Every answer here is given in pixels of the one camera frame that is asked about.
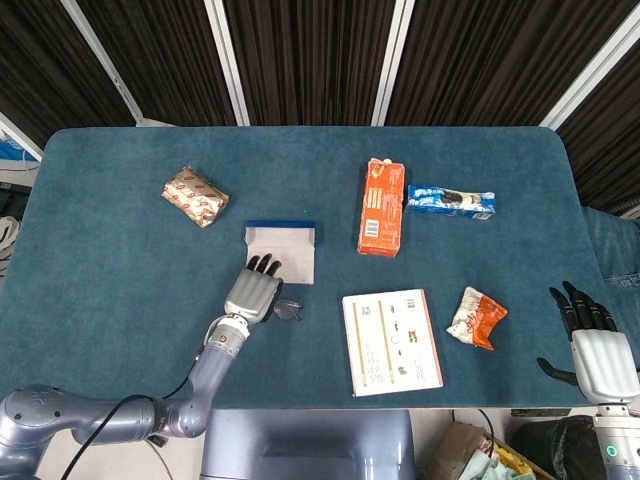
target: blue snack wrapper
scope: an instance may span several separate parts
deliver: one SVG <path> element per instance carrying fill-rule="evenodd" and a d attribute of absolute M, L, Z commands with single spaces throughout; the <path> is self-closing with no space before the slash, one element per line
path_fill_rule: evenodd
<path fill-rule="evenodd" d="M 496 213 L 493 192 L 466 193 L 426 185 L 409 185 L 407 211 L 487 220 Z"/>

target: table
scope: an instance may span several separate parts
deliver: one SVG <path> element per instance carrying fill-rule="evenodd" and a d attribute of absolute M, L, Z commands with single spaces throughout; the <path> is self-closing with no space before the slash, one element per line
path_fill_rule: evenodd
<path fill-rule="evenodd" d="M 405 214 L 394 259 L 356 252 L 370 157 L 405 164 L 407 183 L 494 191 L 488 221 Z M 191 165 L 231 196 L 201 230 L 161 198 Z M 222 305 L 250 219 L 314 220 L 312 287 L 283 296 L 301 322 L 251 337 L 219 408 L 558 407 L 579 391 L 548 287 L 570 280 L 607 304 L 562 142 L 538 127 L 87 128 L 58 132 L 27 206 L 0 293 L 0 396 L 25 383 L 83 395 L 162 395 L 186 374 Z M 509 309 L 495 352 L 445 332 L 468 285 Z M 424 288 L 444 388 L 352 397 L 341 299 Z"/>

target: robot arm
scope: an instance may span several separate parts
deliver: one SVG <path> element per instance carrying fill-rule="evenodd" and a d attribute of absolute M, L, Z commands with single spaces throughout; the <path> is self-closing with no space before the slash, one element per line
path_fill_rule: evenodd
<path fill-rule="evenodd" d="M 555 288 L 550 292 L 569 336 L 576 373 L 556 370 L 543 358 L 538 364 L 549 376 L 577 385 L 598 406 L 594 426 L 608 479 L 640 479 L 640 418 L 628 408 L 640 395 L 631 347 L 602 305 L 569 282 L 563 285 L 569 300 Z"/>
<path fill-rule="evenodd" d="M 64 429 L 71 429 L 79 443 L 94 436 L 95 444 L 138 441 L 156 432 L 188 438 L 202 434 L 213 397 L 249 337 L 249 329 L 268 317 L 280 294 L 282 280 L 273 278 L 280 262 L 273 262 L 267 270 L 271 255 L 258 260 L 252 258 L 240 272 L 225 301 L 226 314 L 210 325 L 189 373 L 189 397 L 165 400 L 135 395 L 117 402 L 45 385 L 29 385 L 9 394 L 0 403 L 0 480 L 35 480 L 49 441 Z M 108 412 L 112 416 L 103 425 Z"/>

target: orange box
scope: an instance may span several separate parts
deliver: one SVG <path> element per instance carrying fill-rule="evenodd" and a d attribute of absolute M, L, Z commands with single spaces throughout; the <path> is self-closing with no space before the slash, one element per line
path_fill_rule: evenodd
<path fill-rule="evenodd" d="M 404 165 L 372 158 L 364 188 L 358 253 L 395 257 L 402 234 Z"/>

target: gold foil wrapper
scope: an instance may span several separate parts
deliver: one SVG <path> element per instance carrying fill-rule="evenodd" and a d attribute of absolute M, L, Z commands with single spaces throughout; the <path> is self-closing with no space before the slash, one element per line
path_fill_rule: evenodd
<path fill-rule="evenodd" d="M 229 201 L 229 195 L 212 186 L 191 167 L 176 173 L 165 184 L 162 196 L 200 228 L 211 225 Z"/>

